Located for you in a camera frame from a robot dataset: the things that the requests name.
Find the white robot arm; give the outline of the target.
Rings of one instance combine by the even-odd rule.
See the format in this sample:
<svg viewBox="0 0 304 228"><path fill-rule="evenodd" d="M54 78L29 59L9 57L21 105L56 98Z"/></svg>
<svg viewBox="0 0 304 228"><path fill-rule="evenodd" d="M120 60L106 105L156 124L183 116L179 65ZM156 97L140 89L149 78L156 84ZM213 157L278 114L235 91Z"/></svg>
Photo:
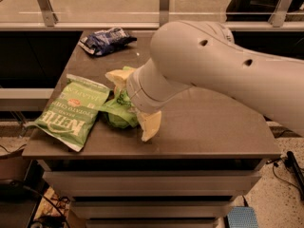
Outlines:
<svg viewBox="0 0 304 228"><path fill-rule="evenodd" d="M167 23L152 36L143 66L105 77L127 91L142 123L195 86L227 95L304 136L304 62L240 47L217 22Z"/></svg>

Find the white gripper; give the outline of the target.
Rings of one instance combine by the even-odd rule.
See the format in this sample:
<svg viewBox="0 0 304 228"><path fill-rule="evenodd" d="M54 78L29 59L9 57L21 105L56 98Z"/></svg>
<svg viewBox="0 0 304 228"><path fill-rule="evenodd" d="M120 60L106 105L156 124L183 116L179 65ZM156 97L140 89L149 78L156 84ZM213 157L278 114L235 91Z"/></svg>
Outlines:
<svg viewBox="0 0 304 228"><path fill-rule="evenodd" d="M105 77L118 89L127 89L132 104L140 110L137 119L142 128L142 141L152 139L161 126L162 113L158 110L168 99L168 82L155 68L115 69Z"/></svg>

